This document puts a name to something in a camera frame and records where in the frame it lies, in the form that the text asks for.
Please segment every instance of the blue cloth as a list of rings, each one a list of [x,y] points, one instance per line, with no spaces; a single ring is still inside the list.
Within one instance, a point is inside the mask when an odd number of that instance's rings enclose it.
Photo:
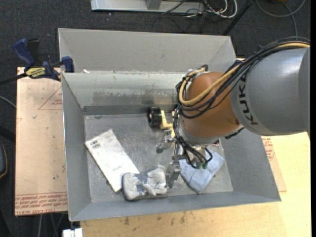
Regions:
[[[196,193],[201,194],[209,181],[222,167],[224,158],[218,153],[211,151],[213,159],[208,163],[206,169],[196,169],[187,163],[185,159],[179,161],[181,166],[181,176]]]

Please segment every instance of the cardboard box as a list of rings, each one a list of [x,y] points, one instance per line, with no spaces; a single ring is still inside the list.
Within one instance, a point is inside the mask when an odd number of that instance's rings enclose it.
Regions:
[[[67,209],[61,82],[19,79],[14,214]]]

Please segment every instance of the black carpet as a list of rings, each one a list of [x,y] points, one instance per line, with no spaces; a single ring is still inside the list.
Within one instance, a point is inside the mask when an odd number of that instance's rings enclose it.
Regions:
[[[52,62],[59,60],[58,28],[100,29],[119,31],[187,33],[221,35],[231,23],[215,17],[184,18],[181,15],[138,12],[92,12],[91,0],[0,0],[0,81],[13,77],[17,67],[23,67],[12,46],[21,38],[40,39],[41,54]],[[239,9],[248,0],[237,0]],[[295,11],[304,0],[257,0],[268,12],[284,15]],[[236,55],[247,57],[272,41],[295,36],[311,37],[311,0],[305,0],[293,17],[272,17],[253,4],[229,32]],[[0,86],[0,96],[16,102],[16,82]],[[15,132],[15,109],[0,99],[0,127]],[[0,180],[0,211],[15,237],[54,235],[54,225],[61,219],[60,229],[70,227],[67,216],[50,214],[15,217],[13,214],[15,143],[0,136],[8,156],[9,170]]]

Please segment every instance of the black object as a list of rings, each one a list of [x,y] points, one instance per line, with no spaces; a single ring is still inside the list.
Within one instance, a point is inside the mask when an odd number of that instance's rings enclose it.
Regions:
[[[161,110],[159,107],[148,108],[147,119],[149,126],[158,126],[162,122]]]
[[[240,18],[245,14],[245,12],[253,5],[256,0],[248,0],[247,3],[240,10],[238,15],[233,19],[230,25],[226,28],[226,30],[222,33],[222,35],[227,35],[230,30],[234,27],[234,25],[240,20]]]

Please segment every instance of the blue clamp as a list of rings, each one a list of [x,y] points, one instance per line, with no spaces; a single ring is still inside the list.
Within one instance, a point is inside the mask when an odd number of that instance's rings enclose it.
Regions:
[[[60,62],[55,64],[49,64],[47,61],[44,61],[42,66],[34,66],[35,59],[33,58],[30,51],[26,46],[26,39],[21,39],[13,46],[13,51],[15,54],[24,62],[26,62],[26,67],[24,68],[24,73],[33,79],[39,78],[48,78],[53,80],[60,81],[60,73],[56,71],[53,67],[64,65],[63,72],[73,73],[75,72],[75,67],[73,60],[69,56],[65,56],[61,59]]]

